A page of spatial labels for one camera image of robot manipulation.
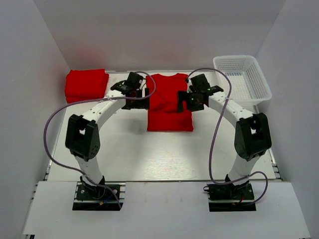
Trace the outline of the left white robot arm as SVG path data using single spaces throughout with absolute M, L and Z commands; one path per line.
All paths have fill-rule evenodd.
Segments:
M 73 114 L 68 120 L 65 146 L 78 161 L 81 171 L 89 177 L 80 177 L 82 185 L 95 199 L 105 194 L 105 178 L 97 162 L 100 149 L 99 130 L 103 124 L 118 110 L 148 109 L 149 99 L 142 99 L 143 93 L 147 96 L 150 90 L 141 89 L 143 76 L 130 72 L 124 81 L 115 83 L 108 94 L 106 101 L 98 102 L 93 108 L 81 115 Z

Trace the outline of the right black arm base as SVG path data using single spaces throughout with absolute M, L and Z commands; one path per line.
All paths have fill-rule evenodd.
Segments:
M 210 212 L 253 212 L 256 204 L 250 182 L 234 186 L 207 184 L 203 187 L 208 194 Z

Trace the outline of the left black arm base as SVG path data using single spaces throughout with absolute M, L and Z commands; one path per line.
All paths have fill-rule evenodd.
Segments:
M 93 192 L 78 183 L 75 190 L 73 211 L 120 211 L 117 200 L 113 193 L 104 188 Z

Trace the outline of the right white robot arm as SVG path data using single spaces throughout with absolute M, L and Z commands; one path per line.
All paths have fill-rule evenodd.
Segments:
M 226 195 L 232 199 L 243 193 L 243 185 L 255 175 L 252 171 L 256 162 L 272 146 L 269 124 L 264 113 L 253 113 L 230 98 L 219 86 L 211 86 L 204 74 L 192 77 L 185 91 L 177 93 L 177 112 L 184 109 L 191 112 L 201 111 L 204 107 L 219 112 L 216 124 L 219 129 L 222 119 L 235 128 L 234 148 L 236 158 L 224 182 L 212 182 L 225 187 Z

